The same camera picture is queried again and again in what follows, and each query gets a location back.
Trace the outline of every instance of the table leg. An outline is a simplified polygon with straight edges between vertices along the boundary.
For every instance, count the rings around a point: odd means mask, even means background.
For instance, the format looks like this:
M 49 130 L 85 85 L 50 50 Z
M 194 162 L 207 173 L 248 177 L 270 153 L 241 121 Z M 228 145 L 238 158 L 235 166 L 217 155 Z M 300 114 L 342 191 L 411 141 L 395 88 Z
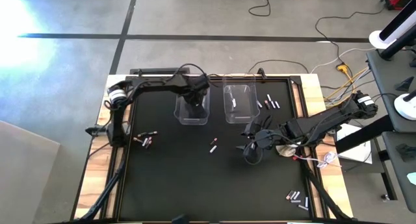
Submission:
M 385 131 L 392 131 L 393 125 L 388 115 L 377 119 L 370 125 L 363 127 L 359 131 L 356 131 L 335 143 L 337 152 L 342 153 L 353 147 L 367 142 Z

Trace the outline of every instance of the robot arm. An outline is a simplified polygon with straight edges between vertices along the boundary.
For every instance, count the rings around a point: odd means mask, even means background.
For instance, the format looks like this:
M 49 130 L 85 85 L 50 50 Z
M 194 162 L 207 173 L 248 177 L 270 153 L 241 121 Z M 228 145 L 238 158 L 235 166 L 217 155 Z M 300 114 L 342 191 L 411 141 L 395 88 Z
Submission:
M 204 115 L 201 106 L 203 97 L 207 94 L 209 79 L 203 74 L 197 77 L 187 75 L 173 75 L 170 78 L 146 77 L 136 81 L 121 81 L 111 86 L 107 93 L 110 102 L 110 124 L 107 136 L 113 147 L 123 147 L 126 144 L 126 133 L 122 123 L 125 109 L 144 92 L 171 91 L 179 94 L 188 103 L 191 112 Z
M 351 119 L 372 118 L 377 110 L 378 106 L 371 101 L 371 98 L 358 91 L 338 106 L 308 118 L 292 119 L 278 125 L 276 129 L 262 129 L 258 121 L 253 121 L 243 133 L 252 140 L 248 144 L 250 150 L 244 151 L 245 156 L 254 153 L 257 147 L 271 149 L 273 145 L 316 145 L 328 131 L 339 128 L 341 124 L 348 123 Z

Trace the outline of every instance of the gray concrete floor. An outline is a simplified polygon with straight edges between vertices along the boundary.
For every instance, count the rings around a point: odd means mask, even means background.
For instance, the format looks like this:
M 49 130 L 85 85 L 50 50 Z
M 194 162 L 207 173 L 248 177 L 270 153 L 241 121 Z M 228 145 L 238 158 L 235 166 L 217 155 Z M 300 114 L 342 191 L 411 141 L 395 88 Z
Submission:
M 13 3 L 0 31 L 0 119 L 62 144 L 41 206 L 39 223 L 69 219 L 88 153 L 84 132 L 97 119 L 106 77 L 118 40 L 15 39 L 16 33 L 120 34 L 130 0 L 4 0 Z M 378 0 L 270 0 L 272 15 L 258 18 L 247 10 L 264 0 L 137 0 L 129 34 L 193 34 L 318 37 L 314 29 L 322 16 L 349 16 L 354 11 L 377 12 Z M 366 38 L 381 29 L 396 12 L 321 21 L 328 36 Z M 14 18 L 22 19 L 16 23 Z M 371 48 L 369 44 L 340 44 L 340 51 Z M 208 73 L 247 71 L 266 59 L 295 60 L 312 70 L 336 57 L 332 44 L 315 42 L 203 42 L 127 40 L 117 74 L 133 68 L 200 65 Z M 343 57 L 354 73 L 366 67 L 365 52 Z M 303 73 L 282 62 L 263 64 L 269 73 Z M 316 70 L 321 85 L 339 86 L 345 77 L 334 66 Z M 372 80 L 367 75 L 360 83 Z M 362 86 L 371 95 L 375 83 Z M 323 90 L 328 95 L 331 90 Z M 381 100 L 377 117 L 385 114 Z M 362 121 L 368 124 L 374 119 Z M 353 213 L 365 221 L 415 223 L 416 215 L 399 201 L 383 203 L 381 176 L 345 175 Z

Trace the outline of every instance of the black bracket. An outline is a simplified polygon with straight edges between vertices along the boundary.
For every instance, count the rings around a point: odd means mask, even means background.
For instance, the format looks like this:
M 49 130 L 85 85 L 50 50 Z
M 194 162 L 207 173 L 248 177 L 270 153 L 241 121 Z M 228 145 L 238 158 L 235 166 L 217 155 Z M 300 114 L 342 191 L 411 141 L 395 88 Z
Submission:
M 402 91 L 402 92 L 408 92 L 409 88 L 410 88 L 410 84 L 413 82 L 414 78 L 415 77 L 412 76 L 412 77 L 409 77 L 409 78 L 405 79 L 404 81 L 402 81 L 398 84 L 395 84 L 395 90 Z
M 95 125 L 85 129 L 85 132 L 91 136 L 98 136 L 100 133 L 105 134 L 105 127 L 101 125 Z
M 261 79 L 267 80 L 267 76 L 263 68 L 259 68 L 259 70 L 257 71 L 257 74 L 261 75 Z

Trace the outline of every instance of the clear plastic container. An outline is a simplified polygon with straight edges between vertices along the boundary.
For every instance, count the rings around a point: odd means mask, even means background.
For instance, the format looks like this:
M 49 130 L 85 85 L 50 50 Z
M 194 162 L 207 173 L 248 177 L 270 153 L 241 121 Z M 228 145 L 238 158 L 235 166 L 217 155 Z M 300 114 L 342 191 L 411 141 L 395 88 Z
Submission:
M 229 74 L 222 78 L 224 112 L 228 123 L 249 123 L 259 114 L 255 75 Z
M 209 88 L 200 106 L 191 106 L 177 95 L 174 115 L 182 125 L 204 125 L 209 117 L 209 99 Z

